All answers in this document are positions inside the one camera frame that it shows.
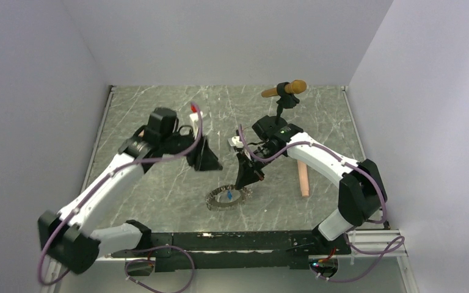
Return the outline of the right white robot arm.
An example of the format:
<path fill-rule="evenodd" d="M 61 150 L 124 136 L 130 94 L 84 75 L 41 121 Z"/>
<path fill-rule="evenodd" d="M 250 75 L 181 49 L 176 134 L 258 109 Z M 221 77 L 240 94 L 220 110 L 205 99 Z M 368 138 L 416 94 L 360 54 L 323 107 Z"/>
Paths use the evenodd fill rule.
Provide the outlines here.
<path fill-rule="evenodd" d="M 343 156 L 282 118 L 265 116 L 252 129 L 260 139 L 255 150 L 250 149 L 242 128 L 228 139 L 230 148 L 237 152 L 237 190 L 262 181 L 263 168 L 280 156 L 306 164 L 338 188 L 337 207 L 312 231 L 312 244 L 317 252 L 328 253 L 341 235 L 370 222 L 378 210 L 386 214 L 387 194 L 372 160 Z"/>

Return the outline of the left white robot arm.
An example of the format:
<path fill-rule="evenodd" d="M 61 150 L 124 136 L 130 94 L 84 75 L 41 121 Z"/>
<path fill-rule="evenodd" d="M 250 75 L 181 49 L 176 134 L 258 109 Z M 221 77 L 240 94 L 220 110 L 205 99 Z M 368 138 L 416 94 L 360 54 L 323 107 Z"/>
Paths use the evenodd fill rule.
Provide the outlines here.
<path fill-rule="evenodd" d="M 177 113 L 157 107 L 148 122 L 127 138 L 104 171 L 77 198 L 58 212 L 46 211 L 38 219 L 44 256 L 69 272 L 82 274 L 101 256 L 129 250 L 146 255 L 153 246 L 151 229 L 136 220 L 99 230 L 112 205 L 124 190 L 137 183 L 155 164 L 185 158 L 198 172 L 220 171 L 222 165 L 209 148 L 205 113 L 191 105 L 188 125 Z"/>

